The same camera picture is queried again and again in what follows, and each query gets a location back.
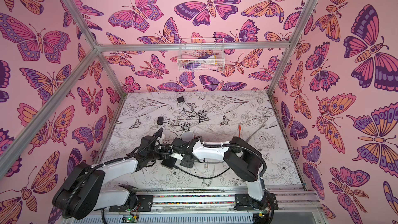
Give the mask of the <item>black network switch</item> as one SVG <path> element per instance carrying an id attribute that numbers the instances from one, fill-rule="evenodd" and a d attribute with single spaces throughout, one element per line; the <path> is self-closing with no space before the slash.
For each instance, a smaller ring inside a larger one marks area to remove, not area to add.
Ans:
<path id="1" fill-rule="evenodd" d="M 161 162 L 161 166 L 163 166 L 164 168 L 167 168 L 169 170 L 172 170 L 174 168 L 176 162 L 177 162 L 176 158 L 170 157 L 170 158 L 164 159 Z"/>

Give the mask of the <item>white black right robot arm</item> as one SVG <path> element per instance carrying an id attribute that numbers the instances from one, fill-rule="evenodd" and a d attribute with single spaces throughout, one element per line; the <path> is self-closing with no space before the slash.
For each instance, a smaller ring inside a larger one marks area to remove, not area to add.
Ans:
<path id="1" fill-rule="evenodd" d="M 250 205 L 268 215 L 268 224 L 272 222 L 276 204 L 263 180 L 267 164 L 262 154 L 246 141 L 235 136 L 230 141 L 214 143 L 197 137 L 181 145 L 172 144 L 166 151 L 171 153 L 171 157 L 187 163 L 207 159 L 225 162 L 246 182 Z"/>

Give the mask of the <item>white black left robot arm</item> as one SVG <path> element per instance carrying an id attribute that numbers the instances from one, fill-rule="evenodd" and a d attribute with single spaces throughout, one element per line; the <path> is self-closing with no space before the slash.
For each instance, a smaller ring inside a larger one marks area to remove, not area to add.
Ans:
<path id="1" fill-rule="evenodd" d="M 136 208 L 138 199 L 133 186 L 116 188 L 106 184 L 120 176 L 140 171 L 161 159 L 154 151 L 163 129 L 142 138 L 141 146 L 125 157 L 90 166 L 81 163 L 74 167 L 52 199 L 52 205 L 65 219 L 83 219 L 91 212 L 117 206 L 123 210 Z"/>

